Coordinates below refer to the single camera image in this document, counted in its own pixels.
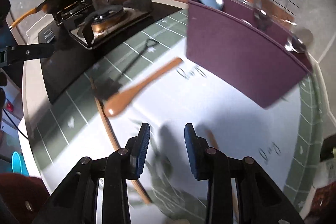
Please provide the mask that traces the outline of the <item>wooden chopstick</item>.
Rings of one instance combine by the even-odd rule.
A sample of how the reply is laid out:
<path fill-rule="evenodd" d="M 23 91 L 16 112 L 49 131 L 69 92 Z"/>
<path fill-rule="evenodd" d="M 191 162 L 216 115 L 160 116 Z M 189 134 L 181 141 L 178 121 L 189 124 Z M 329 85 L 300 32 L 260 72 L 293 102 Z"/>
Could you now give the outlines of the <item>wooden chopstick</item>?
<path fill-rule="evenodd" d="M 219 151 L 211 130 L 206 129 L 211 147 L 206 149 L 209 163 L 206 223 L 234 223 L 239 219 L 238 199 L 232 189 L 228 157 Z"/>
<path fill-rule="evenodd" d="M 116 137 L 116 135 L 115 135 L 115 133 L 112 129 L 112 126 L 110 124 L 110 121 L 109 121 L 108 117 L 104 114 L 103 103 L 96 96 L 94 96 L 94 100 L 96 102 L 98 113 L 100 114 L 101 120 L 103 122 L 106 133 L 108 135 L 108 138 L 109 138 L 109 140 L 110 140 L 110 142 L 113 146 L 114 151 L 117 151 L 121 147 L 120 147 L 120 144 L 117 140 L 117 137 Z M 133 184 L 134 189 L 137 191 L 137 193 L 142 198 L 142 200 L 145 204 L 148 205 L 148 204 L 152 203 L 151 198 L 149 197 L 146 190 L 144 189 L 144 187 L 142 186 L 142 184 L 138 180 L 131 180 L 131 183 Z"/>

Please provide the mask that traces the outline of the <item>brown wooden spoon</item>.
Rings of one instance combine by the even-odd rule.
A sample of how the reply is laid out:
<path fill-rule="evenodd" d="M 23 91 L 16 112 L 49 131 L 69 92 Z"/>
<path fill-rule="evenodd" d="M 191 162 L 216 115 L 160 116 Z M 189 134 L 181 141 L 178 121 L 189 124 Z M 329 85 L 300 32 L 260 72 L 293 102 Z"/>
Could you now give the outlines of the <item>brown wooden spoon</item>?
<path fill-rule="evenodd" d="M 176 57 L 164 66 L 161 66 L 158 70 L 156 70 L 154 73 L 152 73 L 139 83 L 112 95 L 104 105 L 104 114 L 107 117 L 115 117 L 121 114 L 132 102 L 132 100 L 137 96 L 137 94 L 139 94 L 145 87 L 147 87 L 147 85 L 154 82 L 165 73 L 171 71 L 182 62 L 183 60 L 180 57 Z"/>

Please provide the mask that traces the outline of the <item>black shovel shaped spoon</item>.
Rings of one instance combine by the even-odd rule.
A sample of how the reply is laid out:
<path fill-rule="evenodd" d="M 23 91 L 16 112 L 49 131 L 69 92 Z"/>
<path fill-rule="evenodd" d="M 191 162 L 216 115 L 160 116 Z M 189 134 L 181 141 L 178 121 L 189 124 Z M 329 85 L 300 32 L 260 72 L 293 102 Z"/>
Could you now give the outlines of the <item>black shovel shaped spoon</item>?
<path fill-rule="evenodd" d="M 122 84 L 119 83 L 120 79 L 126 76 L 126 73 L 130 70 L 130 68 L 134 66 L 134 64 L 138 61 L 138 59 L 141 56 L 143 56 L 143 54 L 149 48 L 151 47 L 155 48 L 157 44 L 159 44 L 159 41 L 148 38 L 142 51 L 125 67 L 125 69 L 120 73 L 120 75 L 116 78 L 116 80 L 108 78 L 103 84 L 93 88 L 93 95 L 95 96 L 95 98 L 103 102 L 109 99 L 115 93 L 117 93 L 119 89 L 122 87 Z"/>

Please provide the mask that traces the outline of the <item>large steel spoon black handle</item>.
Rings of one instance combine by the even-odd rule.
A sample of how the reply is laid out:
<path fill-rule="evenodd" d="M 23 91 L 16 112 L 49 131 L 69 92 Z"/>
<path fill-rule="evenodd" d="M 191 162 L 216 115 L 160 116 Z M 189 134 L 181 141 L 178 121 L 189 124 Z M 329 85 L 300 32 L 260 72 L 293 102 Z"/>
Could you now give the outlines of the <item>large steel spoon black handle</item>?
<path fill-rule="evenodd" d="M 287 38 L 284 48 L 288 52 L 305 53 L 307 48 L 313 42 L 313 34 L 307 28 L 299 28 L 295 32 L 291 32 Z"/>

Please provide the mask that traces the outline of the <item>black handled steel spoon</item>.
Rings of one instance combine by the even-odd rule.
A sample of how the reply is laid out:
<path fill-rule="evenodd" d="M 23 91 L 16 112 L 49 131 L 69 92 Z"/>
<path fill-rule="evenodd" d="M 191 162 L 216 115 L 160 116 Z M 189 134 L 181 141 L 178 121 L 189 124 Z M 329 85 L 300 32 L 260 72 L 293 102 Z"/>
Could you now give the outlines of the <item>black handled steel spoon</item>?
<path fill-rule="evenodd" d="M 253 18 L 257 28 L 266 32 L 272 25 L 273 4 L 270 0 L 253 1 Z"/>

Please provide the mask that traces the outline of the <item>green checkered table mat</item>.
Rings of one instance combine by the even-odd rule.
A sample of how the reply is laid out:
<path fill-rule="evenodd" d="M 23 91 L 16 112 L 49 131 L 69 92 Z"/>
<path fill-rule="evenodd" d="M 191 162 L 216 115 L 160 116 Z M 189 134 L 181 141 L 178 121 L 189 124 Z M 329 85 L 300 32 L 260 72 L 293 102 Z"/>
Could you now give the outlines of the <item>green checkered table mat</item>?
<path fill-rule="evenodd" d="M 120 79 L 128 88 L 175 57 L 184 57 L 187 11 L 177 11 L 141 30 L 92 65 L 61 94 L 30 134 L 33 157 L 44 184 L 53 191 L 84 156 L 99 159 L 113 152 L 92 93 L 91 83 L 115 79 L 142 51 L 148 38 L 159 41 Z M 128 184 L 133 223 L 203 223 L 207 183 L 194 179 L 183 131 L 192 123 L 210 141 L 214 134 L 227 156 L 253 157 L 297 210 L 305 206 L 319 162 L 322 136 L 314 77 L 263 109 L 203 67 L 184 60 L 144 89 L 110 120 L 120 146 L 150 124 L 150 144 L 140 177 L 152 199 L 145 205 Z"/>

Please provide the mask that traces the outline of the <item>black gas stove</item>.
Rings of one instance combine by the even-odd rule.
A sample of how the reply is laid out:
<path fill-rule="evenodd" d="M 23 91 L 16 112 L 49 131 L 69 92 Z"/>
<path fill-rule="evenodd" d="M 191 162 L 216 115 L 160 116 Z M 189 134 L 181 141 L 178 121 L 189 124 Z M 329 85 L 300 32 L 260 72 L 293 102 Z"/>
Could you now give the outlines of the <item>black gas stove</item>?
<path fill-rule="evenodd" d="M 82 0 L 38 33 L 38 42 L 51 43 L 54 53 L 41 59 L 50 103 L 89 67 L 154 22 L 179 11 L 154 0 Z"/>

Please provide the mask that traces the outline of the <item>purple plastic utensil holder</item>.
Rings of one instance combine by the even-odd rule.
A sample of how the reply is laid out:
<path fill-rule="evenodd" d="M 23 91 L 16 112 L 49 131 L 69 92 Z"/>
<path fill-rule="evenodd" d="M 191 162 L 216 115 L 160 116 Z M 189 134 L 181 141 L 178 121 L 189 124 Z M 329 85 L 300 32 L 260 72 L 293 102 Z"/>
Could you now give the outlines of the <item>purple plastic utensil holder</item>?
<path fill-rule="evenodd" d="M 312 73 L 306 53 L 284 48 L 290 31 L 276 22 L 260 31 L 252 7 L 235 0 L 225 0 L 223 11 L 199 0 L 188 5 L 186 57 L 260 107 L 269 107 Z"/>

